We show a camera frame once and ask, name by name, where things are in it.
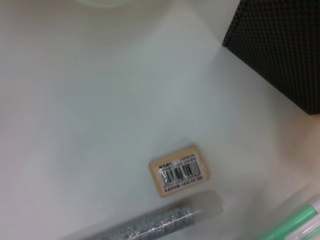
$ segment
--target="black textured box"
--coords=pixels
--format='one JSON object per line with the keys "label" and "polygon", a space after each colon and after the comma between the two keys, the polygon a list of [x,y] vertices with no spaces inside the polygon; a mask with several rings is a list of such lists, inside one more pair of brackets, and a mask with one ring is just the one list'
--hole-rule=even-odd
{"label": "black textured box", "polygon": [[222,45],[308,114],[320,113],[320,0],[241,0]]}

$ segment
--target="white table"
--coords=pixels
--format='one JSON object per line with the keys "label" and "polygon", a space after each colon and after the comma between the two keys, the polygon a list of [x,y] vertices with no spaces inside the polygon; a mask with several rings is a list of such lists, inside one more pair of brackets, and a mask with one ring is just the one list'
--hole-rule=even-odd
{"label": "white table", "polygon": [[[232,240],[306,197],[292,159],[314,120],[221,46],[237,5],[1,1],[1,239],[71,240],[216,189],[224,214],[166,239]],[[161,199],[149,161],[190,144],[211,180]]]}

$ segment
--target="green pen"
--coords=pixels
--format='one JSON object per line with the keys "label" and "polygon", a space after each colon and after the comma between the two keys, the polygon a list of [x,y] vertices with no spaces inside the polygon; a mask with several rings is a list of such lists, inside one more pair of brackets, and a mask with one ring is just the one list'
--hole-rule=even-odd
{"label": "green pen", "polygon": [[320,233],[320,195],[258,240],[310,240]]}

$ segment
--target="glitter pen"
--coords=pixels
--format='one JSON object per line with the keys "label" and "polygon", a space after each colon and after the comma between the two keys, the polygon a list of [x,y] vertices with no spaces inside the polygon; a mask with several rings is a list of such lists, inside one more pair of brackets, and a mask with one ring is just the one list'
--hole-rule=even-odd
{"label": "glitter pen", "polygon": [[204,191],[121,226],[80,239],[155,240],[211,219],[222,211],[217,193],[214,190]]}

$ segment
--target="barcode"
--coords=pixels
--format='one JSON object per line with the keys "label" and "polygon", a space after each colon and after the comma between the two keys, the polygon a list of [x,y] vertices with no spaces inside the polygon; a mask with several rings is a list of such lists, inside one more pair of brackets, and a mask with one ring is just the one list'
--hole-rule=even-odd
{"label": "barcode", "polygon": [[191,175],[200,174],[200,169],[196,161],[162,172],[162,178],[165,183],[183,181]]}

